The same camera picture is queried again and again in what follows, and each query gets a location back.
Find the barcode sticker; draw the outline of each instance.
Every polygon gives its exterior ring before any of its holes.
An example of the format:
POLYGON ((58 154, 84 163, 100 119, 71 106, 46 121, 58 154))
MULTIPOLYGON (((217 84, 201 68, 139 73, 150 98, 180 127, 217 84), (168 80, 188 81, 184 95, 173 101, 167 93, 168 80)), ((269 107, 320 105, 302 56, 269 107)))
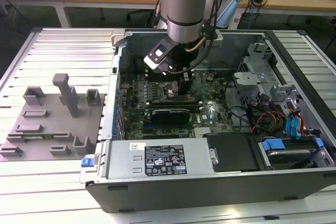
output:
POLYGON ((130 143, 130 151, 145 150, 146 143, 130 143))

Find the floor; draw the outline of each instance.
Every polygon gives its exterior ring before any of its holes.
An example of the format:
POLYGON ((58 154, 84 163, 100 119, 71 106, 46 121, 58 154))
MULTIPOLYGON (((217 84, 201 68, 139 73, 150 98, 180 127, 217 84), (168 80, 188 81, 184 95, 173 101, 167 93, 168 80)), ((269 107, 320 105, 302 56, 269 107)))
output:
MULTIPOLYGON (((60 27, 55 10, 52 7, 20 6, 19 11, 35 27, 60 27)), ((132 15, 130 22, 126 21, 127 9, 106 9, 106 18, 100 19, 96 8, 67 8, 73 27, 144 27, 149 13, 132 15)), ((239 29, 247 29, 249 17, 239 25, 239 29)), ((308 35, 325 49, 330 40, 336 36, 335 25, 331 24, 332 17, 312 17, 311 23, 306 24, 306 17, 293 16, 289 25, 284 25, 284 15, 260 14, 252 29, 275 30, 305 30, 308 35)), ((24 43, 24 37, 29 34, 30 26, 13 8, 8 15, 0 19, 0 77, 4 74, 11 61, 24 43)), ((336 62, 336 41, 329 47, 327 55, 336 62)))

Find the motherboard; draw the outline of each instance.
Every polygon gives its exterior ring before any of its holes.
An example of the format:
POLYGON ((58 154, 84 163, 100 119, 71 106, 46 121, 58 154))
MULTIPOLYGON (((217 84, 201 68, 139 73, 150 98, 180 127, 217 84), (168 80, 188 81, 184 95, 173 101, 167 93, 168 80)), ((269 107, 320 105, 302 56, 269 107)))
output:
POLYGON ((223 94, 228 80, 216 75, 195 72, 186 95, 178 95, 177 81, 158 74, 136 74, 121 82, 125 139, 202 137, 234 131, 223 94))

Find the metal slotted platform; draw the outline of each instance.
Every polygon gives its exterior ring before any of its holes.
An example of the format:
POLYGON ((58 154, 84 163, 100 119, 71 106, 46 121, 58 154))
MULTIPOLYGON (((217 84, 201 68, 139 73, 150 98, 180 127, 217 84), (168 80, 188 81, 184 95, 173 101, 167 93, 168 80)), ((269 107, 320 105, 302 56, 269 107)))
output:
MULTIPOLYGON (((0 143, 21 111, 28 85, 39 84, 46 93, 59 92, 51 83, 55 72, 64 69, 78 93, 96 88, 107 94, 113 58, 111 33, 112 29, 32 33, 0 81, 0 143)), ((79 173, 80 161, 76 160, 0 163, 0 223, 309 224, 336 220, 336 186, 303 200, 107 214, 79 183, 79 173), (264 216, 280 220, 266 221, 264 216)))
POLYGON ((28 86, 59 94, 52 78, 67 73, 77 93, 98 89, 107 94, 113 58, 111 33, 112 29, 46 28, 30 34, 0 82, 0 144, 25 104, 22 95, 28 86))
MULTIPOLYGON (((296 31, 275 31, 275 35, 336 116, 336 69, 330 64, 330 59, 306 35, 296 31)), ((287 84, 292 84, 281 63, 277 68, 287 84)))

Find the warning label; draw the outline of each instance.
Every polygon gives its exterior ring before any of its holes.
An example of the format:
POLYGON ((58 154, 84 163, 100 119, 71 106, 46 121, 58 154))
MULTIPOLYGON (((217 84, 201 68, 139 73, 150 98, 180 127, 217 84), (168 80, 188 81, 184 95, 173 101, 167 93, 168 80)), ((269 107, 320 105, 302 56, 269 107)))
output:
POLYGON ((183 145, 146 146, 147 176, 187 174, 183 145))

